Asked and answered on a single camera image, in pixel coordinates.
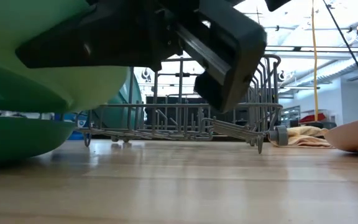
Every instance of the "gray wire rack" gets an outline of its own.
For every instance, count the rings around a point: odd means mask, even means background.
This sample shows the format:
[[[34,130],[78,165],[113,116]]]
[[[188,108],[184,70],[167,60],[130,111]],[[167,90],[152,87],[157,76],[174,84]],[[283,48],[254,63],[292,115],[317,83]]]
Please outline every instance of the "gray wire rack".
[[[98,122],[93,122],[93,113],[88,111],[87,128],[78,128],[84,134],[85,145],[89,146],[91,137],[94,134],[103,134],[110,136],[112,141],[120,139],[128,142],[131,139],[167,139],[179,141],[210,141],[214,138],[214,134],[218,133],[224,136],[242,139],[248,142],[251,146],[257,145],[258,152],[262,152],[264,137],[268,134],[272,136],[280,136],[280,144],[285,144],[286,129],[274,126],[277,119],[280,117],[282,105],[278,104],[278,75],[277,67],[281,60],[276,55],[264,55],[262,61],[259,63],[257,72],[255,73],[251,87],[246,95],[246,102],[239,103],[236,109],[247,108],[247,123],[243,126],[236,124],[235,113],[233,110],[233,122],[220,121],[215,117],[211,117],[211,107],[208,104],[190,104],[181,103],[183,86],[183,59],[179,58],[180,62],[180,83],[177,104],[168,104],[168,98],[172,95],[167,95],[164,104],[157,104],[157,87],[158,75],[154,80],[154,97],[152,104],[143,104],[136,102],[132,104],[132,84],[134,74],[131,75],[131,87],[129,90],[129,104],[105,104],[101,108],[128,108],[127,128],[111,129],[103,127],[103,113],[98,118]],[[145,124],[144,113],[145,108],[152,110],[151,124]],[[169,108],[175,108],[175,116],[168,117],[167,111]],[[189,108],[197,108],[197,113],[189,114]],[[135,114],[135,124],[132,127],[130,119],[132,113]]]

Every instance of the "black cable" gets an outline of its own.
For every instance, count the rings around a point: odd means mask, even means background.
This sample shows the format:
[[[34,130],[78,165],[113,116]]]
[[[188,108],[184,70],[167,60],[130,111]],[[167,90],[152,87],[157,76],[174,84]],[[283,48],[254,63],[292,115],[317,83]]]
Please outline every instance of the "black cable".
[[[328,10],[328,12],[329,12],[329,15],[330,15],[331,18],[333,19],[336,28],[338,29],[339,33],[341,34],[341,37],[342,37],[343,41],[345,42],[346,47],[349,49],[349,53],[352,55],[352,58],[353,58],[353,60],[355,61],[356,66],[357,66],[357,68],[358,68],[358,61],[357,61],[357,59],[356,59],[356,56],[354,56],[354,53],[353,53],[353,51],[352,51],[352,49],[351,49],[351,46],[349,45],[349,43],[347,43],[347,40],[346,40],[345,36],[343,35],[341,29],[339,28],[338,23],[336,22],[336,20],[335,20],[335,18],[334,18],[334,15],[332,14],[332,12],[331,12],[331,10],[330,10],[328,4],[326,3],[325,0],[323,0],[323,2],[324,2],[324,4],[326,5],[326,8],[327,8],[327,10]]]
[[[256,13],[257,13],[257,16],[258,16],[258,24],[260,25],[258,6],[256,7]]]

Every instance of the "pink bowl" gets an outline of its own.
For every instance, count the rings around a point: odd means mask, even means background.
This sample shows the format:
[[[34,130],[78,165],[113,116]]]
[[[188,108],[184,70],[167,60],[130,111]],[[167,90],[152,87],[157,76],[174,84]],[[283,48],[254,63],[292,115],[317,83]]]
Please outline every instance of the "pink bowl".
[[[358,121],[333,128],[324,137],[337,149],[358,152]]]

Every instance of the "white wall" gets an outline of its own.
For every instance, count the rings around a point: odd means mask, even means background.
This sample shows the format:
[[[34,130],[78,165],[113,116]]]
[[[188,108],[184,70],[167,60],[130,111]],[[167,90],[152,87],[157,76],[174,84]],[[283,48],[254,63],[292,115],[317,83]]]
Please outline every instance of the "white wall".
[[[301,111],[314,109],[314,91],[301,90],[293,100],[280,99],[284,108],[300,106]],[[337,125],[358,121],[358,82],[336,79],[330,85],[320,85],[318,90],[319,109],[329,110],[335,115]]]
[[[358,121],[358,83],[343,79],[341,87],[343,122]]]
[[[334,80],[330,85],[320,85],[317,94],[319,110],[328,110],[330,116],[335,115],[337,125],[342,125],[341,80]],[[314,110],[314,90],[301,90],[295,94],[294,99],[279,99],[279,103],[284,108],[300,106],[301,111]]]

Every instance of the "teal bowl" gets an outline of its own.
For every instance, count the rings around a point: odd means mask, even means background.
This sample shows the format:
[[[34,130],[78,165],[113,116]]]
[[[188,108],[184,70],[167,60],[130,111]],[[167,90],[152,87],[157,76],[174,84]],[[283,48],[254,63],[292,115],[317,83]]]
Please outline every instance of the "teal bowl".
[[[0,162],[16,161],[50,152],[62,145],[75,123],[0,117]]]
[[[128,67],[31,69],[15,54],[24,42],[90,9],[85,0],[0,0],[0,110],[88,110],[118,93]]]

